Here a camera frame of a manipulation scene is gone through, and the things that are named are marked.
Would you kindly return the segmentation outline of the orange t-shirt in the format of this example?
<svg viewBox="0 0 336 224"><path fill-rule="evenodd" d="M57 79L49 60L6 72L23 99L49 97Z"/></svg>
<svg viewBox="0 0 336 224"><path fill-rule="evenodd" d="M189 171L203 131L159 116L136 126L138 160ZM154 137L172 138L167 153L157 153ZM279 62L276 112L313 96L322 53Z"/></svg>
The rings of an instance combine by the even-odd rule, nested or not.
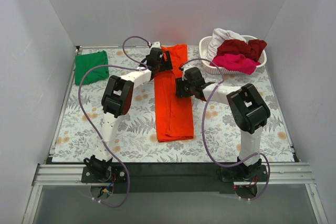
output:
<svg viewBox="0 0 336 224"><path fill-rule="evenodd" d="M156 137L162 142L194 138L192 101L176 96L175 79L182 76L179 66L188 60L186 44L163 47L171 56L173 69L154 78Z"/></svg>

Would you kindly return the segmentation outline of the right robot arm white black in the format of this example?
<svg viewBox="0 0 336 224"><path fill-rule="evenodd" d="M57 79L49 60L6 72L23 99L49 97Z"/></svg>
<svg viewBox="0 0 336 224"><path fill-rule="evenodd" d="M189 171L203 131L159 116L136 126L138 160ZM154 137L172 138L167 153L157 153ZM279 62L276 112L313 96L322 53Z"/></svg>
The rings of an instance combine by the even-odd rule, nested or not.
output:
<svg viewBox="0 0 336 224"><path fill-rule="evenodd" d="M232 164L221 164L211 159L220 167L222 179L227 182L256 181L266 176L269 165L262 164L266 155L260 151L260 142L270 109L256 87L251 83L229 87L222 81L206 82L197 67L185 70L175 83L178 98L195 97L206 104L213 101L230 107L233 120L240 129L240 151L237 161Z"/></svg>

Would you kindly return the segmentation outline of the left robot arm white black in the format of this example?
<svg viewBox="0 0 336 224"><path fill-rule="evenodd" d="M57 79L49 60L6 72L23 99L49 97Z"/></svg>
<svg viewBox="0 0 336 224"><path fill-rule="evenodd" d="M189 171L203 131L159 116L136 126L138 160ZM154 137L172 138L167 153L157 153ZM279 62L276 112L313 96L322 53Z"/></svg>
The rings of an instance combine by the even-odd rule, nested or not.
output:
<svg viewBox="0 0 336 224"><path fill-rule="evenodd" d="M170 53L158 47L152 47L142 63L146 66L139 66L126 75L120 77L111 75L103 93L101 100L103 124L98 134L101 143L90 158L84 159L90 173L100 182L106 182L111 178L112 170L109 166L113 155L109 142L115 137L121 120L131 107L134 89L150 82L158 73L173 69Z"/></svg>

